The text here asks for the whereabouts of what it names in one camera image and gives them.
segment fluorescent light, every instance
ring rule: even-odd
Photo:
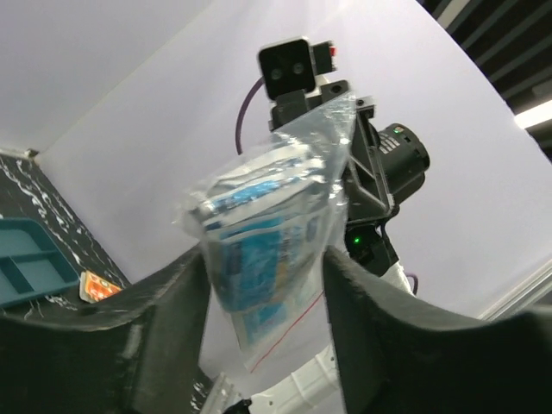
[[[526,110],[514,118],[516,124],[523,129],[530,128],[539,123],[552,119],[552,100],[542,103],[535,108]]]

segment white panel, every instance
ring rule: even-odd
[[[208,4],[0,2],[0,147],[49,147]]]
[[[402,122],[430,152],[426,184],[390,226],[422,298],[477,315],[552,255],[552,167],[419,4],[219,0],[40,158],[132,280],[192,245],[171,225],[175,202],[235,157],[235,117],[259,77],[259,46],[295,35],[336,41],[334,78],[376,97],[378,127]],[[267,136],[267,119],[259,96],[246,147]],[[323,309],[311,317],[270,371],[247,376],[214,306],[202,366],[261,391],[328,343]]]

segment clear plastic bag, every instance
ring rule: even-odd
[[[353,93],[341,95],[194,185],[180,205],[250,370],[322,294],[320,257],[343,239],[339,178],[354,120]]]

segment black marble table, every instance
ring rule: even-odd
[[[130,285],[32,160],[0,154],[0,216],[26,217],[40,223],[78,273],[90,270],[121,288]],[[83,305],[76,286],[0,311],[25,320],[55,319],[61,312],[77,311]],[[198,369],[190,412],[199,413],[211,387],[210,379]]]

